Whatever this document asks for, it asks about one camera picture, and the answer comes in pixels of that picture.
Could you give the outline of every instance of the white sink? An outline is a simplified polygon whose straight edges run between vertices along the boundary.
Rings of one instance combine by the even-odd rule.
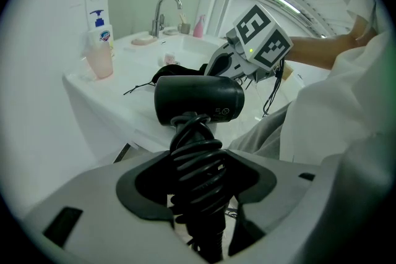
[[[66,79],[121,140],[131,145],[135,143],[151,152],[163,151],[169,149],[175,129],[163,127],[157,120],[155,88],[145,86],[125,96],[123,93],[151,81],[162,66],[159,61],[163,60],[166,52],[175,54],[176,61],[182,66],[197,70],[202,64],[208,63],[216,49],[226,42],[207,35],[197,39],[190,35],[161,34],[158,41],[149,45],[131,44],[133,38],[144,34],[147,32],[114,42],[114,72],[108,78],[97,80],[83,59],[66,74]],[[263,84],[268,86],[264,89],[265,94],[272,90],[272,82],[265,80],[259,83]],[[252,84],[245,92],[245,106],[239,118],[211,127],[216,138],[227,146],[234,138],[247,132],[261,118],[263,97]],[[283,99],[278,108],[287,103]]]

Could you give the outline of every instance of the ceiling light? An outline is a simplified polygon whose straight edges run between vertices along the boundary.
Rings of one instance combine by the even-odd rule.
[[[287,1],[285,0],[279,0],[282,4],[285,4],[286,6],[288,6],[291,10],[297,12],[298,14],[300,13],[300,11],[296,8],[293,7],[291,4],[289,4]]]

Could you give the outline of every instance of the white cube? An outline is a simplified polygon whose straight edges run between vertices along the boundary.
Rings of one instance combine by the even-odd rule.
[[[293,47],[287,34],[260,4],[244,11],[233,25],[247,60],[266,71],[272,70]]]

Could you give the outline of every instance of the black hair dryer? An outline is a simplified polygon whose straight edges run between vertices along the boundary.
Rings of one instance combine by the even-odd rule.
[[[216,263],[223,259],[224,212],[233,189],[229,154],[206,124],[238,117],[243,89],[228,77],[164,76],[155,87],[154,102],[160,123],[176,127],[163,169],[174,194],[176,222],[186,224],[192,249]]]

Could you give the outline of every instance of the pink bottle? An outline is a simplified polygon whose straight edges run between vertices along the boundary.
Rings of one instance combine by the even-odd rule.
[[[199,21],[194,29],[194,33],[192,34],[196,38],[202,38],[204,35],[204,23],[205,23],[205,15],[201,15],[199,17]]]

